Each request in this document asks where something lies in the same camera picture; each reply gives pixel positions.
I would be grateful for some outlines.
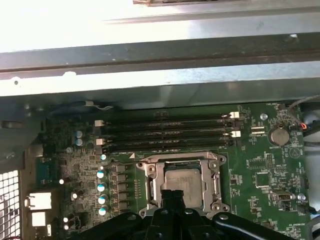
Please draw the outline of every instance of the cpu socket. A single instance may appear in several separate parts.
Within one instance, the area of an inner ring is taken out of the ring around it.
[[[211,219],[230,207],[222,203],[220,166],[227,162],[223,155],[210,151],[152,155],[136,167],[145,172],[147,206],[140,211],[161,208],[162,190],[183,190],[187,208],[202,210]]]

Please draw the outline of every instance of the mesh grille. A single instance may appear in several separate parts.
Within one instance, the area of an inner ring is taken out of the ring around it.
[[[18,171],[0,174],[0,240],[20,236]]]

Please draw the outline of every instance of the electrolytic capacitor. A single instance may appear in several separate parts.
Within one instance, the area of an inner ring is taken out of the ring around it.
[[[84,191],[83,190],[77,190],[75,193],[78,195],[78,197],[81,197],[84,194]]]
[[[76,140],[75,140],[75,142],[74,142],[74,143],[75,143],[75,145],[77,145],[77,146],[79,146],[79,147],[80,147],[80,146],[82,146],[82,144],[84,144],[84,141],[82,141],[82,139],[81,139],[81,138],[78,138],[78,139],[76,139]]]
[[[98,213],[100,216],[104,216],[104,215],[106,215],[107,210],[108,210],[107,206],[103,206],[99,209]]]
[[[73,152],[74,150],[73,150],[72,147],[67,147],[67,148],[65,149],[65,151],[66,151],[67,154],[72,154],[72,152]]]
[[[83,136],[84,134],[82,133],[82,131],[76,131],[75,132],[75,137],[77,138],[77,139],[79,139],[79,138],[82,138],[82,136]]]
[[[101,204],[101,205],[105,204],[106,201],[107,201],[107,195],[105,195],[105,194],[101,195],[101,196],[98,198],[98,203]]]
[[[70,177],[61,178],[61,179],[59,180],[59,184],[60,184],[60,185],[68,184],[68,183],[70,183],[70,182],[71,182]]]
[[[69,230],[74,224],[75,224],[75,221],[74,221],[74,220],[70,220],[69,222],[67,222],[67,223],[63,226],[63,229],[64,229],[64,230]]]
[[[100,156],[100,159],[101,159],[102,161],[106,160],[106,159],[107,159],[107,155],[102,154],[102,155]]]
[[[104,176],[106,175],[106,171],[105,170],[100,170],[96,173],[96,176],[98,179],[102,179]]]
[[[78,198],[78,195],[75,192],[71,192],[71,200],[74,201]]]
[[[64,222],[64,223],[67,223],[67,222],[69,222],[71,219],[73,219],[74,217],[75,217],[75,215],[74,215],[72,212],[70,212],[70,213],[68,214],[68,216],[66,216],[66,217],[63,218],[63,222]]]
[[[106,189],[106,184],[104,182],[100,183],[97,187],[99,192],[103,192]]]

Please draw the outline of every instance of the integrated circuit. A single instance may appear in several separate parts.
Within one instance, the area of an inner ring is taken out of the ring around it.
[[[270,186],[269,172],[257,172],[255,174],[255,185],[257,188],[268,188]]]
[[[198,169],[178,169],[165,173],[162,190],[182,190],[183,200],[188,208],[200,208],[202,205],[202,181]]]

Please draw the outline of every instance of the ram slot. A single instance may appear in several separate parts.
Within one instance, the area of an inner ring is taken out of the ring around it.
[[[195,138],[172,141],[134,141],[126,144],[106,144],[104,149],[109,152],[144,151],[144,150],[172,150],[177,148],[198,147],[227,147],[238,145],[239,142],[231,137],[224,138]]]
[[[106,138],[108,143],[125,143],[132,141],[168,141],[180,139],[198,139],[198,138],[214,138],[214,137],[233,137],[237,138],[237,131],[222,131],[216,129],[197,130],[197,131],[172,131],[172,132],[149,132],[140,135],[121,135],[109,136]]]
[[[186,121],[186,122],[170,122],[157,124],[135,124],[123,125],[120,128],[107,126],[103,128],[102,134],[134,134],[148,133],[150,131],[182,131],[182,130],[198,130],[198,129],[223,129],[223,128],[239,128],[239,121]]]
[[[161,123],[170,123],[170,122],[185,122],[185,121],[212,121],[212,120],[228,120],[235,119],[236,112],[225,112],[225,113],[217,113],[210,115],[194,115],[194,116],[159,116],[151,119],[135,119],[135,120],[120,120],[118,119],[116,122],[112,122],[113,126],[121,126],[121,125],[130,125],[130,124],[161,124]]]

